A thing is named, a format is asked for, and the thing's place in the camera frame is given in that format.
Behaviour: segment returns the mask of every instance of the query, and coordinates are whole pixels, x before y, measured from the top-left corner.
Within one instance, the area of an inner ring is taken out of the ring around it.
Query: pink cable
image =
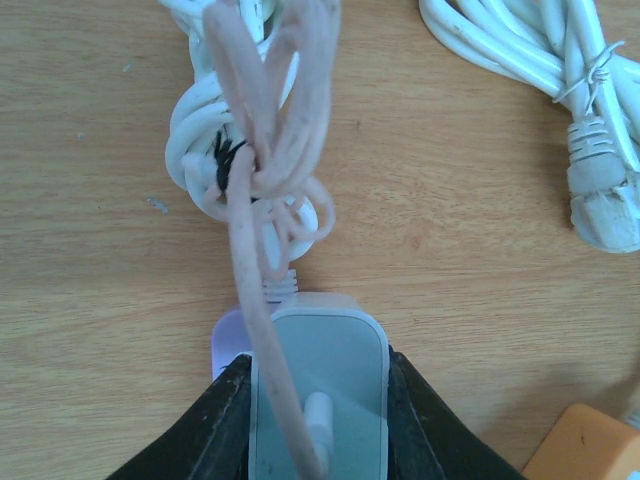
[[[207,47],[223,95],[247,140],[232,163],[226,215],[220,212],[229,222],[238,299],[273,412],[304,480],[321,480],[328,472],[307,431],[262,280],[286,274],[290,239],[319,240],[335,222],[331,196],[312,173],[329,126],[340,14],[339,0],[288,0],[264,63],[234,0],[217,0],[203,14]],[[278,100],[295,52],[298,72],[285,118]],[[215,207],[221,195],[212,185],[206,198],[212,207],[222,209]],[[285,202],[286,195],[295,198],[293,205]],[[260,200],[252,204],[252,197]],[[316,232],[305,231],[295,214],[304,197],[326,212],[326,222]],[[281,264],[276,271],[269,267],[261,242],[261,225],[268,221],[280,238]]]

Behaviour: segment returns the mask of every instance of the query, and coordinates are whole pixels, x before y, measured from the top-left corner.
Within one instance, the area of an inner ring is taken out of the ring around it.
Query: bundled cable
[[[292,243],[324,238],[335,222],[331,196],[312,174],[329,126],[339,0],[267,8],[278,19],[265,39],[267,15],[247,22],[247,9],[234,0],[162,1],[189,35],[195,72],[171,117],[167,169],[205,213],[228,222],[238,299],[273,412],[299,477],[326,478],[329,467],[307,430],[263,282],[287,279]],[[263,13],[265,4],[251,2]],[[324,210],[324,225],[307,228],[299,215],[305,203]],[[275,268],[265,224],[278,238]]]
[[[571,220],[608,252],[640,249],[640,64],[605,43],[592,0],[419,0],[433,35],[494,73],[532,85],[573,116]]]

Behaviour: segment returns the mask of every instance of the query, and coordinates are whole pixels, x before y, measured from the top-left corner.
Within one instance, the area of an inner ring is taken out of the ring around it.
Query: plug strain relief
[[[284,279],[280,281],[264,280],[262,289],[267,303],[282,303],[298,292],[296,271],[288,270]]]
[[[589,116],[571,124],[568,141],[567,176],[573,198],[604,193],[625,182],[624,162],[602,117]]]

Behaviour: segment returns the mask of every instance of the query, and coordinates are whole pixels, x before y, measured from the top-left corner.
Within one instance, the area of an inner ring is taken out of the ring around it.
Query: black object
[[[227,191],[229,186],[229,172],[231,172],[231,164],[236,157],[236,152],[242,147],[245,141],[238,143],[231,148],[231,139],[227,138],[222,141],[222,131],[218,130],[216,134],[216,142],[213,144],[213,157],[216,159],[218,170],[216,171],[216,182],[222,193]]]
[[[389,480],[524,480],[404,355],[390,354]],[[250,378],[251,357],[236,357],[169,430],[107,480],[247,480]]]

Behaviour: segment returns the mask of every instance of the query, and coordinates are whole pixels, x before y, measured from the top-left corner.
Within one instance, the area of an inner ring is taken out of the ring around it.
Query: orange object
[[[529,480],[640,480],[640,430],[572,405],[522,473]]]

